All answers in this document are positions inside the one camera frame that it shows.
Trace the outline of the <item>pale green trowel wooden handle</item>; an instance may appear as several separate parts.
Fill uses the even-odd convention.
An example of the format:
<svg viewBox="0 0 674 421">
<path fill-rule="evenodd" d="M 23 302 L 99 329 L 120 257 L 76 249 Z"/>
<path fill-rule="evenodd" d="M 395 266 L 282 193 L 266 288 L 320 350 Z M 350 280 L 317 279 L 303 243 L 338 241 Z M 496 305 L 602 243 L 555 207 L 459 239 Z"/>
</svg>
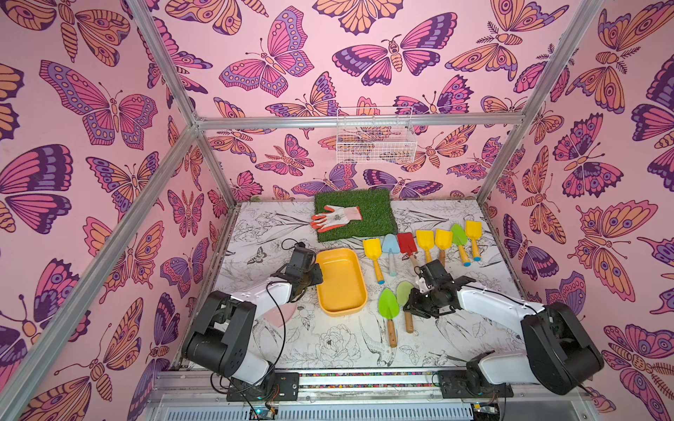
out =
<svg viewBox="0 0 674 421">
<path fill-rule="evenodd" d="M 401 282 L 397 287 L 396 298 L 398 300 L 398 306 L 404 312 L 405 316 L 405 331 L 407 333 L 414 333 L 414 319 L 412 318 L 412 313 L 405 309 L 405 306 L 408 303 L 410 293 L 414 286 L 410 282 Z"/>
</svg>

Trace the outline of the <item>yellow plastic storage box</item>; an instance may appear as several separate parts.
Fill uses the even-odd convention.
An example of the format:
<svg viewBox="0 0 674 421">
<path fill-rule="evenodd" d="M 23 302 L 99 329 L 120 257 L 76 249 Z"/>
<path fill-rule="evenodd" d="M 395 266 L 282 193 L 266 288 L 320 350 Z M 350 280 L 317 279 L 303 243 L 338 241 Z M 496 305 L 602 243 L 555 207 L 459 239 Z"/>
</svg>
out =
<svg viewBox="0 0 674 421">
<path fill-rule="evenodd" d="M 317 287 L 319 306 L 330 317 L 359 312 L 369 300 L 357 254 L 349 248 L 317 254 L 323 282 Z"/>
</svg>

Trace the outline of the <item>red shovel wooden handle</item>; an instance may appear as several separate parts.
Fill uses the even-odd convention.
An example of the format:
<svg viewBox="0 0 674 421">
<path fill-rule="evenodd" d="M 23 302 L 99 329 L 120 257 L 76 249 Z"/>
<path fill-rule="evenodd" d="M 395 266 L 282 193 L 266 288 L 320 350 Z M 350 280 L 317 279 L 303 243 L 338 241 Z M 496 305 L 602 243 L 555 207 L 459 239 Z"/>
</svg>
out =
<svg viewBox="0 0 674 421">
<path fill-rule="evenodd" d="M 418 249 L 412 233 L 398 233 L 397 239 L 401 254 L 409 259 L 414 268 L 419 268 L 421 265 L 417 259 Z"/>
</svg>

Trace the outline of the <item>light blue trowel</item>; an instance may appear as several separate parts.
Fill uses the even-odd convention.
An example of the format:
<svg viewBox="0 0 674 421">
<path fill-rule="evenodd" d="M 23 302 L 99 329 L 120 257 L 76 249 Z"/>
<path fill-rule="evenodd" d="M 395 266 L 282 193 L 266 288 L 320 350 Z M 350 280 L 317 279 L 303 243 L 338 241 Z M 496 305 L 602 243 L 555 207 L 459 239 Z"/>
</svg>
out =
<svg viewBox="0 0 674 421">
<path fill-rule="evenodd" d="M 400 247 L 398 245 L 398 238 L 393 233 L 388 233 L 384 236 L 382 244 L 382 251 L 388 258 L 388 273 L 391 277 L 398 275 L 397 258 L 400 255 Z"/>
</svg>

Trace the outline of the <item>yellow shovel blue-tipped handle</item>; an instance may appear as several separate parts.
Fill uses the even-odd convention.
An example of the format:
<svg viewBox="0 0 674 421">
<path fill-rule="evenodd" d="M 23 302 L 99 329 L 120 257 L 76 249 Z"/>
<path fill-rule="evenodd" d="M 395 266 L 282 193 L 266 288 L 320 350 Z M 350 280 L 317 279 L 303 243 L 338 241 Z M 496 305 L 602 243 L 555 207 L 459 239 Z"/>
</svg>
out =
<svg viewBox="0 0 674 421">
<path fill-rule="evenodd" d="M 384 284 L 384 275 L 379 264 L 379 258 L 382 256 L 382 247 L 379 238 L 371 238 L 363 241 L 363 250 L 368 259 L 373 262 L 375 275 L 378 284 Z"/>
</svg>

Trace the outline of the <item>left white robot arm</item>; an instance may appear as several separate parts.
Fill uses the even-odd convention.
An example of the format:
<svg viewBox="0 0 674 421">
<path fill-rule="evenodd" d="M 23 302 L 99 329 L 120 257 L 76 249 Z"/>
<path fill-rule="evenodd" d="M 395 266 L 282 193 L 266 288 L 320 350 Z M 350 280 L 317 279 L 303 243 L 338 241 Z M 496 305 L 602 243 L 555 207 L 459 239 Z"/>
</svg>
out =
<svg viewBox="0 0 674 421">
<path fill-rule="evenodd" d="M 297 299 L 302 289 L 323 282 L 321 266 L 288 265 L 253 287 L 228 294 L 216 290 L 206 298 L 186 334 L 181 356 L 216 375 L 258 385 L 274 364 L 249 352 L 254 322 Z"/>
</svg>

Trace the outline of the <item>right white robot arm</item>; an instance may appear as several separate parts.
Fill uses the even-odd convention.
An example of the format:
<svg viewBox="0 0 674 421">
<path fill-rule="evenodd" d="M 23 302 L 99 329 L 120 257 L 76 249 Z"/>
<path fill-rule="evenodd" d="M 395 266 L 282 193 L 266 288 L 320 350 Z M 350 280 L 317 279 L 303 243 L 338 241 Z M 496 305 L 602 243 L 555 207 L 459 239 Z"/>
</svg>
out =
<svg viewBox="0 0 674 421">
<path fill-rule="evenodd" d="M 423 319 L 466 310 L 519 336 L 519 352 L 484 352 L 466 362 L 466 388 L 480 395 L 488 387 L 539 384 L 563 396 L 605 367 L 605 360 L 577 315 L 565 303 L 541 305 L 488 289 L 476 280 L 446 275 L 422 293 L 413 288 L 403 309 Z"/>
</svg>

